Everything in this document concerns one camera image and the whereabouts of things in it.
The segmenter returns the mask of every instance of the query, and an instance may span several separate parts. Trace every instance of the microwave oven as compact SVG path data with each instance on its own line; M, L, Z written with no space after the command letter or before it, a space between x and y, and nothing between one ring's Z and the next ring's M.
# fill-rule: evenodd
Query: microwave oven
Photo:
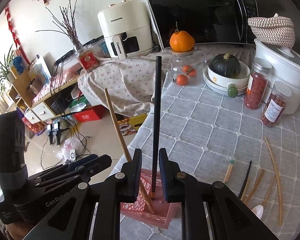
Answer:
M147 0L154 31L162 49L178 29L195 44L254 44L248 18L258 17L256 0Z

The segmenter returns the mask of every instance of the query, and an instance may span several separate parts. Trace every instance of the stacked plates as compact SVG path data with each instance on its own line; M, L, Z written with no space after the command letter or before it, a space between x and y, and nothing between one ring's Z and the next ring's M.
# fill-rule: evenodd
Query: stacked plates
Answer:
M224 87L221 87L221 86L218 86L217 84L213 83L209 76L208 76L208 66L206 66L204 69L203 69L203 79L204 81L206 82L207 86L212 90L212 91L215 91L217 92L218 94L220 95L224 95L224 96L228 96L228 89L227 88L224 88ZM247 90L247 86L244 87L244 88L241 88L238 90L238 96L239 95L243 95L245 93L245 91Z

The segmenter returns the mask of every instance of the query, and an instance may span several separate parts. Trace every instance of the rice cooker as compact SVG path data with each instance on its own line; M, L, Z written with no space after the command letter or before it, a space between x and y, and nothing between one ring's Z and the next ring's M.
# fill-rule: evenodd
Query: rice cooker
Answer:
M258 39L254 42L255 57L267 60L273 67L262 101L268 101L274 82L280 80L292 91L292 97L283 113L293 114L300 105L300 55L288 47L266 44Z
M150 17L145 2L124 0L98 13L98 20L111 57L147 55L152 52Z

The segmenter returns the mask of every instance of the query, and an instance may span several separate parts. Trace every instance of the jar label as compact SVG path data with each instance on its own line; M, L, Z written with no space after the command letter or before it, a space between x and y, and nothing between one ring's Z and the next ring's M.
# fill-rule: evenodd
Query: jar label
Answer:
M85 52L82 55L80 55L79 61L85 70L90 69L95 64L99 65L99 62L98 62L97 58L93 55L92 51L90 51L88 53Z
M271 99L270 104L268 106L268 109L265 112L265 117L270 121L270 122L275 122L277 120L280 112L282 111L283 107L277 105L273 99Z
M250 95L251 87L252 87L253 77L250 75L247 87L247 95Z

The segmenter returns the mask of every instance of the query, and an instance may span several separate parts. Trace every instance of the tile floor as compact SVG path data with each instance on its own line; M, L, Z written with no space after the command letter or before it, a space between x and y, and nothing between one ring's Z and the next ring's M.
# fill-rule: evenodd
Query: tile floor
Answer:
M84 136L92 137L91 139L87 139L87 149L90 150L91 153L97 155L108 154L111 156L111 167L93 176L90 184L104 181L123 155L121 144L115 132L110 113L107 111L101 120L81 123L79 125L79 131ZM61 139L63 141L58 146L56 146L56 144L49 145L49 142L47 142L43 148L42 156L42 166L44 168L53 166L62 159L62 156L59 153L61 152L64 140L70 136L69 131L62 135ZM135 135L124 136L127 145L132 141L134 136ZM26 140L30 142L27 151L24 153L29 176L42 171L40 166L40 156L42 153L42 146L46 140L46 133L43 133L40 136L34 136L30 140Z

